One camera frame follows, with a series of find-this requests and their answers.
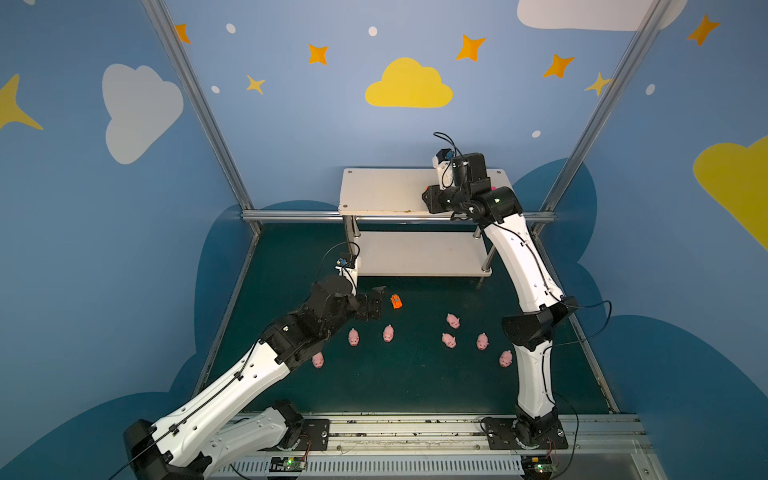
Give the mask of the aluminium cage frame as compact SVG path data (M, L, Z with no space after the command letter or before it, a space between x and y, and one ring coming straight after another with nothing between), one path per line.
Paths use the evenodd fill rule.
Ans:
M484 281L489 276L497 249L485 246L481 230L475 230L472 234L446 231L446 226L452 222L449 216L445 213L428 213L421 199L421 190L417 189L414 183L408 183L404 180L395 182L399 189L390 194L389 197L408 201L409 205L405 209L382 210L376 208L357 211L344 207L321 211L254 208L245 182L214 118L209 102L205 98L183 43L179 36L171 30L172 16L166 3L163 1L146 1L143 6L176 73L180 77L185 92L190 97L195 113L240 204L241 217L244 222L250 225L256 236L262 234L265 223L342 223L346 239L356 242L372 241L375 249L370 256L372 259L381 257L385 251L401 252L404 247L411 246L418 261L423 264L423 277L439 278L442 275L437 269L439 264L430 257L426 244L426 240L432 238L435 241L452 245L454 248L453 254L456 260L451 263L451 269L446 272L446 277L456 276L460 267L464 267L470 277L478 281ZM549 266L551 261L546 250L542 247L540 232L545 224L554 221L556 205L572 182L599 131L607 122L609 114L625 89L626 82L632 78L638 65L661 31L663 19L670 7L671 4L668 1L652 1L648 6L642 8L642 18L616 69L616 86L609 88L606 96L599 100L574 152L568 157L565 166L556 177L541 209L528 211L525 214L526 220L533 228L531 242L538 249L540 259L545 266Z

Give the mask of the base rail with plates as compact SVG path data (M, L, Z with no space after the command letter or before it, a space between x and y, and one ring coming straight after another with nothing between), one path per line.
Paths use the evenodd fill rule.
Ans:
M308 415L297 445L274 413L241 414L204 446L207 479L663 479L634 415L562 417L560 445L512 438L511 415Z

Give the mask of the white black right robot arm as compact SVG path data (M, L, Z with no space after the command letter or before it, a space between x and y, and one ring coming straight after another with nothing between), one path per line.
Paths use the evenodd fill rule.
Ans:
M438 183L422 194L431 214L474 221L495 247L513 282L521 312L501 325L513 344L518 371L514 440L523 448L568 446L552 392L556 326L578 307L556 285L534 245L523 208L510 187L494 187L480 153L442 149L433 158Z

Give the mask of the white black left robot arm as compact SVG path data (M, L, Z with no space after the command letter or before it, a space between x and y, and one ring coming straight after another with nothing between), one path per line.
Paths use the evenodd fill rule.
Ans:
M288 401L241 423L232 420L320 353L348 321L380 319L385 290L361 293L345 275L313 283L307 299L271 322L211 385L170 414L129 426L123 434L128 468L138 479L207 479L251 452L296 445L303 418Z

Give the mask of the orange yellow toy car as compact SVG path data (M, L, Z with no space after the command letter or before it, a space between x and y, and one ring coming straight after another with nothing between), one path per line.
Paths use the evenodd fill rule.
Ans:
M390 297L391 304L395 310L401 309L403 307L402 300L399 295L393 294Z

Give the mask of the pink toy pig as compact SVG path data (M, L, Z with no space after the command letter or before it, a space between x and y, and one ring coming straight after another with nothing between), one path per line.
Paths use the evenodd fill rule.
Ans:
M348 333L348 343L350 346L357 346L360 343L359 332L352 328Z
M458 329L460 327L460 318L454 314L448 313L446 315L446 321L453 329Z
M514 356L510 350L503 351L499 357L499 365L502 368L507 368L511 366L513 361L514 361Z
M325 361L322 352L318 352L312 357L312 364L315 368L322 368L324 363Z
M455 348L457 345L456 338L448 333L443 333L441 340L448 348L451 349Z
M387 325L382 333L382 338L385 342L389 343L394 338L394 328L392 325Z
M479 334L476 340L476 347L479 350L484 351L488 348L488 346L489 346L489 338L487 334L486 333Z

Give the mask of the white two-tier shelf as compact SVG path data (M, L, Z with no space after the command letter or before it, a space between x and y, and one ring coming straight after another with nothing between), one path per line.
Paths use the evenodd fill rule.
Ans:
M357 272L368 277L487 277L489 254L470 232L449 232L448 213L432 215L422 200L438 182L434 168L348 168L343 173L339 213L349 239L361 247ZM362 231L366 218L389 224L427 220L438 231Z

